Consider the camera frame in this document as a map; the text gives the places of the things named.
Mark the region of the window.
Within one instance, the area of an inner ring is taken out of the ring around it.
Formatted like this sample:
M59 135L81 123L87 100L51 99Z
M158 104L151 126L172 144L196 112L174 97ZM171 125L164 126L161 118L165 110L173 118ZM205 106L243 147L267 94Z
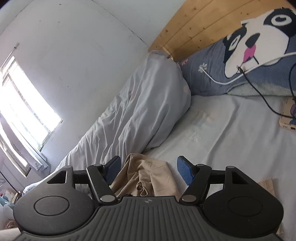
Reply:
M63 120L34 87L15 57L1 73L1 112L13 129L40 152Z

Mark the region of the beige Stitch power bank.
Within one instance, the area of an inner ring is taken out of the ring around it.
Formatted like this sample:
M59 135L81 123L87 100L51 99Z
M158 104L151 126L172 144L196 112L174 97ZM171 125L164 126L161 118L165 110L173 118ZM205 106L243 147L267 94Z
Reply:
M286 115L285 116L281 116L280 120L279 120L279 124L281 127L288 129L288 130L294 130L296 129L296 125L295 125L295 102L293 100L292 97L288 97L285 105L283 107L283 112L282 115Z

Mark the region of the tan t-shirt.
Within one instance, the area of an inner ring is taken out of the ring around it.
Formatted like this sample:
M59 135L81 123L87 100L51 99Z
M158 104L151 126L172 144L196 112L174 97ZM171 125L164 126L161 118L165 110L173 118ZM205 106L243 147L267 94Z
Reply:
M136 153L128 155L110 188L117 197L181 197L167 162Z

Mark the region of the light grey rolled duvet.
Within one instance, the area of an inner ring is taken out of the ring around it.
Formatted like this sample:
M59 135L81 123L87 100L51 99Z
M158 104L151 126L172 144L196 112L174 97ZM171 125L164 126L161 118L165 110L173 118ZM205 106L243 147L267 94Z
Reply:
M152 51L57 169L85 170L159 147L190 104L179 64L163 51Z

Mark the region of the light grey bed sheet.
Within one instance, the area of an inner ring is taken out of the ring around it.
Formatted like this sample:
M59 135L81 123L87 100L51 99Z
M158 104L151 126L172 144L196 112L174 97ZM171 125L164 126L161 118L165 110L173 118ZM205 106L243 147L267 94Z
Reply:
M177 157L213 169L236 166L255 181L271 178L286 212L295 210L295 132L279 125L270 108L284 97L193 96L169 137L147 155L177 174Z

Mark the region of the wooden bed headboard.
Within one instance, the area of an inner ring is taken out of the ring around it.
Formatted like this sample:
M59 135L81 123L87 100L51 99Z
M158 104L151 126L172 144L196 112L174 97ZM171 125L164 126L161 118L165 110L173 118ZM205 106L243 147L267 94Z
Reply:
M161 50L180 61L234 32L241 21L280 7L295 9L295 1L185 1L149 51Z

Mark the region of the blue dog-print pillow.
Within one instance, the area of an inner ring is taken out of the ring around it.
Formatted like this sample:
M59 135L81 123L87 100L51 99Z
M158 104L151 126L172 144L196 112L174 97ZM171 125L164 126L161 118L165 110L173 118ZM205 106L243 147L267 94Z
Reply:
M295 11L270 10L180 61L192 95L295 92Z

